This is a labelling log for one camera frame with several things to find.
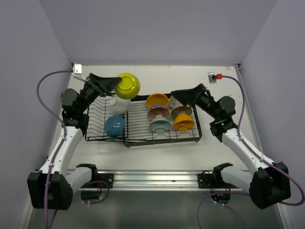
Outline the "lime green bowl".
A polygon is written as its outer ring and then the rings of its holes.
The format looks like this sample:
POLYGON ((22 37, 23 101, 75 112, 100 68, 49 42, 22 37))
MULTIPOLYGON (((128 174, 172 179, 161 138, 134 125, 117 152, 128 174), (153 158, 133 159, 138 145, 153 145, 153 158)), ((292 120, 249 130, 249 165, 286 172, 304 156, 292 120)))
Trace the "lime green bowl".
POLYGON ((121 81, 114 88, 115 94, 124 100, 131 100, 136 97, 140 91, 140 81, 131 73, 121 73, 121 81))

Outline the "blue glossy bowl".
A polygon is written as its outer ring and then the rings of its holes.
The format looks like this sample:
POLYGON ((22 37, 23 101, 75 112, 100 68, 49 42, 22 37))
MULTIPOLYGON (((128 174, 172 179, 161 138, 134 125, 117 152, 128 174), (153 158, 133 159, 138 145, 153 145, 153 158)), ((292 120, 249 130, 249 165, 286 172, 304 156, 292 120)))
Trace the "blue glossy bowl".
POLYGON ((125 126, 124 118, 121 115, 113 115, 104 124, 105 133, 110 137, 118 137, 122 134, 125 126))

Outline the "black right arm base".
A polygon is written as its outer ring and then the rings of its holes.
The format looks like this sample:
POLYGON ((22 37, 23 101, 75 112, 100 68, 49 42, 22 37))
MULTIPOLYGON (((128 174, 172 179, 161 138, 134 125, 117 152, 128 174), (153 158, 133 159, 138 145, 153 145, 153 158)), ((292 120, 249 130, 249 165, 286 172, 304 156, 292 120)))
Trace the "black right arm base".
MULTIPOLYGON (((213 168, 213 171, 204 170, 203 172, 197 174, 197 184, 199 189, 209 188, 209 189, 225 189, 225 192, 230 191, 232 188, 237 188, 236 186, 225 183, 221 178, 221 171, 224 168, 232 167, 231 163, 220 164, 213 168)), ((219 202, 221 204, 227 204, 231 199, 230 194, 213 194, 211 196, 213 201, 219 202)))

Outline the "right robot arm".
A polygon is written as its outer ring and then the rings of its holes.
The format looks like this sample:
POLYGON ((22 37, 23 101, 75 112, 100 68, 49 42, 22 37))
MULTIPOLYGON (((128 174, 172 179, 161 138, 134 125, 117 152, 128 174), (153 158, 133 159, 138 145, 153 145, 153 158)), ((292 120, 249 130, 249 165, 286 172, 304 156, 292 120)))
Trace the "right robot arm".
POLYGON ((248 172, 241 171, 231 163, 214 167, 212 181, 215 186, 224 187, 231 184, 240 188, 250 195, 252 202, 259 209, 290 198, 287 166, 269 159, 241 134, 232 119, 236 113, 233 98, 223 96, 215 101, 202 84, 193 89, 172 91, 170 95, 181 104, 198 106, 210 115, 214 119, 210 123, 212 135, 231 149, 248 169, 248 172))

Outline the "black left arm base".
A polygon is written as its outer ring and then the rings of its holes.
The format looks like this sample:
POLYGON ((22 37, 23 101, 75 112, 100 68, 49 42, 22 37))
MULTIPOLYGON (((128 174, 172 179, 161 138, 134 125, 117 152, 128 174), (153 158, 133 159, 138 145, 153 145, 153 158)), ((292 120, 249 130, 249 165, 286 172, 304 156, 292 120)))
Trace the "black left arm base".
POLYGON ((77 168, 88 168, 91 171, 91 179, 81 188, 81 199, 87 204, 98 204, 106 200, 110 189, 113 187, 113 173, 98 173, 98 169, 94 164, 79 164, 77 168))

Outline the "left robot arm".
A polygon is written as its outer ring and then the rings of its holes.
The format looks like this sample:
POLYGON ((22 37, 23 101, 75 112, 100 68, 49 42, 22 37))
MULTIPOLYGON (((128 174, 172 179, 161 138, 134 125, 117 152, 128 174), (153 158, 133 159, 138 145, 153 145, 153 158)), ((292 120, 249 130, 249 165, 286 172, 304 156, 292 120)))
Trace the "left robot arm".
POLYGON ((79 164, 70 174, 67 169, 77 145, 87 133, 89 116, 85 111, 96 98, 110 95, 120 81, 120 77, 99 77, 90 73, 79 92, 68 88, 61 93, 59 139, 45 164, 27 178, 34 208, 67 210, 76 191, 100 182, 94 164, 79 164))

